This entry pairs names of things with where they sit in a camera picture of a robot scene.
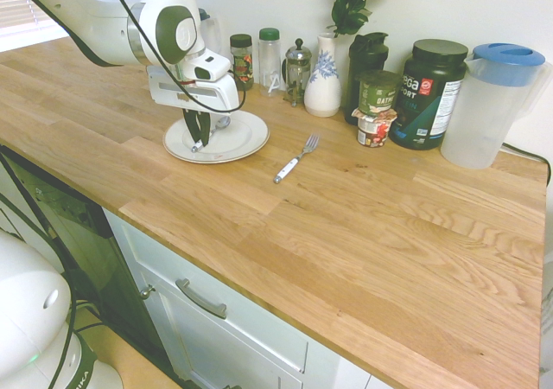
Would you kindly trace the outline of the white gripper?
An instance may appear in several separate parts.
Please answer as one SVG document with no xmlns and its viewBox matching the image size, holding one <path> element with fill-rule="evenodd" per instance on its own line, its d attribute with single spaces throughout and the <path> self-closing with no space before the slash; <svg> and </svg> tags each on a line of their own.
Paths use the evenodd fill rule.
<svg viewBox="0 0 553 389">
<path fill-rule="evenodd" d="M 210 82 L 196 80 L 181 83 L 183 92 L 169 75 L 158 66 L 148 66 L 149 89 L 152 99 L 161 105 L 183 109 L 184 122 L 195 143 L 207 146 L 211 131 L 211 115 L 230 113 L 239 108 L 238 89 L 228 73 Z"/>
</svg>

